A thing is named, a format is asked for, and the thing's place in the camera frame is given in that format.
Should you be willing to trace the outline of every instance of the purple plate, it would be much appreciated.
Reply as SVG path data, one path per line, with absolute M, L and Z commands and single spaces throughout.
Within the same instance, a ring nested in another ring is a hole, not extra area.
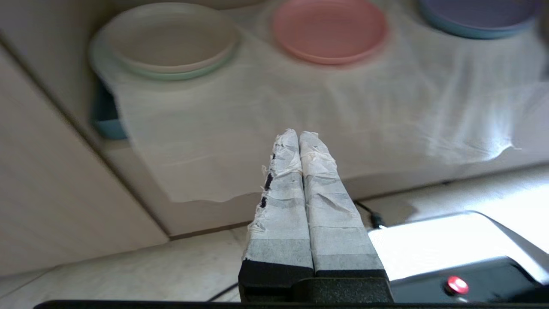
M 433 14 L 480 30 L 512 30 L 529 25 L 541 11 L 540 0 L 422 0 Z

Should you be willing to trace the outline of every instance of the white floor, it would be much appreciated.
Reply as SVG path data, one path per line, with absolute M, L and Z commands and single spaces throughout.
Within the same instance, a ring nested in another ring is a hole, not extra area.
M 549 252 L 549 165 L 365 201 L 388 225 L 480 211 Z M 362 210 L 363 221 L 368 214 Z M 237 281 L 246 228 L 0 278 L 0 309 L 54 299 L 205 301 Z M 238 290 L 219 301 L 239 301 Z

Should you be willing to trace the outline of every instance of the cabinet door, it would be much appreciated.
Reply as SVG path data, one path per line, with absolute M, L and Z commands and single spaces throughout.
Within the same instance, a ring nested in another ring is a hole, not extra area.
M 166 241 L 0 46 L 0 275 Z

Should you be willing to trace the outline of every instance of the red button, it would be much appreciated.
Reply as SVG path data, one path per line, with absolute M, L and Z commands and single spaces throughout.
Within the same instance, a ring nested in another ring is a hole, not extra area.
M 446 288 L 452 293 L 464 295 L 469 292 L 469 285 L 467 285 L 467 282 L 457 276 L 448 277 L 446 285 Z

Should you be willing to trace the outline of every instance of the pink plate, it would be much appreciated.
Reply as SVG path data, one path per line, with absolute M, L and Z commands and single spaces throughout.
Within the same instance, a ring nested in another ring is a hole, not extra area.
M 375 53 L 388 26 L 366 0 L 289 0 L 273 17 L 276 40 L 291 54 L 320 64 L 344 64 Z

